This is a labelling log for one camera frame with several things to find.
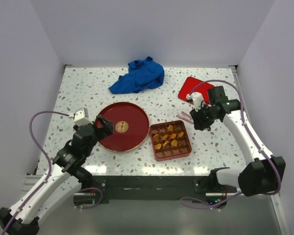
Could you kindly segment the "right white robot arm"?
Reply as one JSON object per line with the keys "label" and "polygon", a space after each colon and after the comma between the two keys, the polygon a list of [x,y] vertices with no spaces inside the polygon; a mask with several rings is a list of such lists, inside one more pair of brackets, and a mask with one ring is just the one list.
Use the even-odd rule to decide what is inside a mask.
{"label": "right white robot arm", "polygon": [[208,97],[206,103],[201,93],[186,96],[194,106],[190,111],[194,128],[203,131],[216,120],[222,122],[237,142],[246,163],[242,170],[228,167],[211,170],[206,180],[210,190],[220,192],[225,186],[231,186],[240,188],[245,196],[278,193],[286,167],[284,159],[274,156],[261,142],[238,99],[229,99],[222,86],[210,88]]}

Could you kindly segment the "pink metal tongs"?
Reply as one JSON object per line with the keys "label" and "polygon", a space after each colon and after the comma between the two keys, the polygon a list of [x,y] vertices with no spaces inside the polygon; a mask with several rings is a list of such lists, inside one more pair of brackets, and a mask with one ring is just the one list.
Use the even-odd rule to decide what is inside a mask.
{"label": "pink metal tongs", "polygon": [[181,120],[184,120],[184,121],[190,123],[190,124],[194,124],[193,118],[185,112],[178,113],[177,117],[180,118]]}

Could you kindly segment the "round cookie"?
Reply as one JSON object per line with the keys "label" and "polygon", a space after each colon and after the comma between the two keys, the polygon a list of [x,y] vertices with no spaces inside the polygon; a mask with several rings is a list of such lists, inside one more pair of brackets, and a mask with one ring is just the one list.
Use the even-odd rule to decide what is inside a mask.
{"label": "round cookie", "polygon": [[155,148],[155,149],[161,149],[161,148],[162,148],[162,144],[161,144],[161,143],[156,144],[156,145],[154,146],[154,148]]}
{"label": "round cookie", "polygon": [[159,135],[159,134],[156,134],[156,135],[153,136],[153,139],[154,139],[154,140],[158,140],[159,137],[160,137],[160,135]]}
{"label": "round cookie", "polygon": [[177,140],[172,140],[172,141],[171,141],[171,145],[172,145],[173,147],[178,146],[178,142],[177,142]]}

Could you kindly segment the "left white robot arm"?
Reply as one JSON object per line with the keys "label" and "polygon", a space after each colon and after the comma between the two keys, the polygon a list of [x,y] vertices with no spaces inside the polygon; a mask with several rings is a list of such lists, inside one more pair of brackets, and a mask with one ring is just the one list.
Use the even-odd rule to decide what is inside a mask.
{"label": "left white robot arm", "polygon": [[76,191],[87,192],[92,186],[92,174],[83,168],[96,143],[114,133],[113,123],[102,115],[100,125],[89,119],[82,108],[68,114],[74,121],[73,138],[66,142],[53,159],[47,159],[47,172],[14,205],[0,209],[2,234],[36,235],[39,226]]}

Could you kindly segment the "round dark red tray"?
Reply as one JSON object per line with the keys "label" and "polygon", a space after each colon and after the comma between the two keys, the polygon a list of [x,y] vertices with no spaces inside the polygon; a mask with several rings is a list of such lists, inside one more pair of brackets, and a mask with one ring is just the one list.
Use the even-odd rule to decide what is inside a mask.
{"label": "round dark red tray", "polygon": [[99,143],[113,152],[126,152],[144,142],[149,132],[149,120],[145,111],[130,102],[117,102],[99,112],[106,120],[113,122],[114,134]]}

